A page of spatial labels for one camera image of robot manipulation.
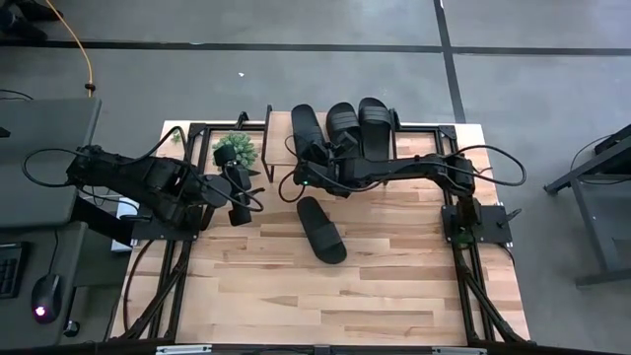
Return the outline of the black chair base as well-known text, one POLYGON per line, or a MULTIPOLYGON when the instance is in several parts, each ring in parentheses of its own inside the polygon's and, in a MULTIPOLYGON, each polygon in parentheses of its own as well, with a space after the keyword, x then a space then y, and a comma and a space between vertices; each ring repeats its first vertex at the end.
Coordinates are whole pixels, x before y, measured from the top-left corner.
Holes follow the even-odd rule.
POLYGON ((60 11, 36 0, 0 0, 0 33, 25 40, 46 41, 47 34, 37 22, 55 22, 64 17, 60 11))

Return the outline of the wooden shelf with black frame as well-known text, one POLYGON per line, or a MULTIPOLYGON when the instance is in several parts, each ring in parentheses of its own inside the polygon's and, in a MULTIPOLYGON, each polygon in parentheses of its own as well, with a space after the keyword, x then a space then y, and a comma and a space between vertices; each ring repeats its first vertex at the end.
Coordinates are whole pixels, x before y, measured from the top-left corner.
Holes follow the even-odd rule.
POLYGON ((272 105, 268 105, 264 119, 260 161, 269 182, 274 182, 277 168, 293 168, 297 163, 297 159, 292 155, 294 152, 292 134, 291 113, 274 110, 272 105))

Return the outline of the green succulent in patterned pot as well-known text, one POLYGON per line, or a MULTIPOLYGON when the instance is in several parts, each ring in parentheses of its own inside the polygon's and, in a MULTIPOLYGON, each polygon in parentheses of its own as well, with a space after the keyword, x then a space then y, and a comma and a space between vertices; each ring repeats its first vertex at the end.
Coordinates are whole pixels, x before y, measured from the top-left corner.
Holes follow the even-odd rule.
POLYGON ((237 161, 248 169, 253 166, 258 157, 251 137, 244 132, 229 132, 227 136, 222 137, 212 148, 216 151, 225 145, 233 145, 237 161))

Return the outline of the black metal stand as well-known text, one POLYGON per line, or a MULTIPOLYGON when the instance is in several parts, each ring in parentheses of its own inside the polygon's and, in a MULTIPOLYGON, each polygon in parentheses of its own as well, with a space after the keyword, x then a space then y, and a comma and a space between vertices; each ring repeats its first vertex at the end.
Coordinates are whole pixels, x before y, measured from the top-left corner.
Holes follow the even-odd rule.
POLYGON ((631 261, 616 246, 631 242, 631 124, 587 146, 588 160, 544 187, 550 195, 572 189, 596 252, 599 272, 577 278, 579 287, 631 280, 631 261))

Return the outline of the grey flat desk panel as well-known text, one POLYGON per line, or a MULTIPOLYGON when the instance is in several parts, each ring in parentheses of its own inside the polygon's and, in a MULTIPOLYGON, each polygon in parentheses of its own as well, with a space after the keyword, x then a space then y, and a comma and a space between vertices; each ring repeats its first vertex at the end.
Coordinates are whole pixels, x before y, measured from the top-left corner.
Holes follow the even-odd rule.
POLYGON ((0 229, 70 220, 77 189, 64 187, 73 152, 90 145, 102 108, 96 98, 0 101, 0 229))

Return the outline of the black computer mouse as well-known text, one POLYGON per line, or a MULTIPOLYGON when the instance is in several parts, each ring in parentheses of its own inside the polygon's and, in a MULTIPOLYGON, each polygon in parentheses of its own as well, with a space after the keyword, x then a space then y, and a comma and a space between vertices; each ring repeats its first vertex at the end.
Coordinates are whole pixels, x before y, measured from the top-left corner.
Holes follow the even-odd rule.
POLYGON ((61 306, 61 277, 53 273, 40 277, 33 287, 31 296, 35 321, 40 324, 55 321, 60 314, 61 306))

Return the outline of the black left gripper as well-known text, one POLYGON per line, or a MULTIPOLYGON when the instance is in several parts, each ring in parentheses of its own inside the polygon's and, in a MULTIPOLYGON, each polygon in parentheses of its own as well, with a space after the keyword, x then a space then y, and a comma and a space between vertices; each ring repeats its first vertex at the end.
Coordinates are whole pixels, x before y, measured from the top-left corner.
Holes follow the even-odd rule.
POLYGON ((231 197, 234 199, 232 209, 229 211, 229 218, 232 226, 240 226, 251 221, 249 198, 246 196, 246 193, 248 192, 251 195, 256 195, 265 191, 264 187, 250 190, 251 183, 249 177, 255 177, 258 175, 261 175, 261 172, 247 170, 242 165, 227 167, 227 178, 232 184, 231 197))

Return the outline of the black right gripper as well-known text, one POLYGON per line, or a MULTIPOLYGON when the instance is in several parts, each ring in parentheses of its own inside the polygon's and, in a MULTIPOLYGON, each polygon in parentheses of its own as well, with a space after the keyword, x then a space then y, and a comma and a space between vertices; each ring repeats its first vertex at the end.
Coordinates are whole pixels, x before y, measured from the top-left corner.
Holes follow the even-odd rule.
MULTIPOLYGON (((338 156, 340 146, 331 142, 323 144, 326 162, 332 164, 338 156)), ((311 186, 325 190, 328 194, 347 198, 348 191, 341 188, 335 176, 330 176, 329 168, 320 165, 320 146, 316 143, 309 143, 303 150, 303 159, 299 160, 294 168, 294 184, 301 186, 311 186)))

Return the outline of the silver table clamp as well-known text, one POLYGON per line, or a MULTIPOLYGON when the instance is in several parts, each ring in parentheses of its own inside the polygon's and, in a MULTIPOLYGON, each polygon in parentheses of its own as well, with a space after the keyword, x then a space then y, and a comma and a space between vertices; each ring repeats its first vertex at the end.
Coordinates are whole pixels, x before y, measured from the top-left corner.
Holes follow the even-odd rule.
POLYGON ((155 355, 212 355, 211 344, 178 344, 159 346, 155 355))
POLYGON ((474 347, 440 346, 431 349, 432 355, 488 355, 487 350, 474 347))

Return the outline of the dark grey desk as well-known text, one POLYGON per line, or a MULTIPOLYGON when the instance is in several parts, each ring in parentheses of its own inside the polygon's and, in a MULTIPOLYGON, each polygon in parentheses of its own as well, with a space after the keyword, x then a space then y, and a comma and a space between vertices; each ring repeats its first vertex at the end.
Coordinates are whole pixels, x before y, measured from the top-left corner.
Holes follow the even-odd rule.
POLYGON ((0 300, 0 350, 103 340, 111 330, 130 253, 112 252, 111 239, 80 222, 0 232, 0 244, 13 242, 27 242, 29 254, 19 295, 0 300), (31 295, 47 272, 61 277, 62 306, 57 320, 39 324, 31 311, 31 295), (72 338, 63 335, 70 319, 81 325, 72 338))

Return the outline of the black rubber slide sandal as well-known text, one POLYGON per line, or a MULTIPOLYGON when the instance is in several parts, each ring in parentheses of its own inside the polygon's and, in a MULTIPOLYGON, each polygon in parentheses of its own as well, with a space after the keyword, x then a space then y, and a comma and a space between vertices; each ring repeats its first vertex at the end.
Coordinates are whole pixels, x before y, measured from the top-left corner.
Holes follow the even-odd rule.
POLYGON ((320 146, 320 165, 325 165, 326 157, 323 149, 325 138, 319 127, 314 109, 307 104, 295 106, 291 111, 291 119, 297 156, 303 159, 303 150, 307 145, 316 143, 320 146))
POLYGON ((326 115, 325 126, 329 142, 336 144, 336 137, 340 133, 348 131, 359 143, 359 147, 354 154, 338 155, 337 157, 363 157, 363 140, 359 120, 355 109, 349 103, 343 102, 334 105, 326 115))
POLYGON ((339 264, 347 257, 347 249, 335 224, 329 220, 313 197, 297 203, 297 213, 315 256, 327 264, 339 264))
POLYGON ((364 157, 371 161, 388 160, 392 123, 386 105, 375 98, 363 98, 359 103, 358 118, 364 157))

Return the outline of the black keyboard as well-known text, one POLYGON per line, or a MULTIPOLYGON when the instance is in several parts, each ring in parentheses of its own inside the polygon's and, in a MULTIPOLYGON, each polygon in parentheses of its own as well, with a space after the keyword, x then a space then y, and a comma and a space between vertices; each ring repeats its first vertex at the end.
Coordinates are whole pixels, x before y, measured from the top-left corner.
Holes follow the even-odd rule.
POLYGON ((0 244, 0 299, 19 294, 24 253, 24 243, 0 244))

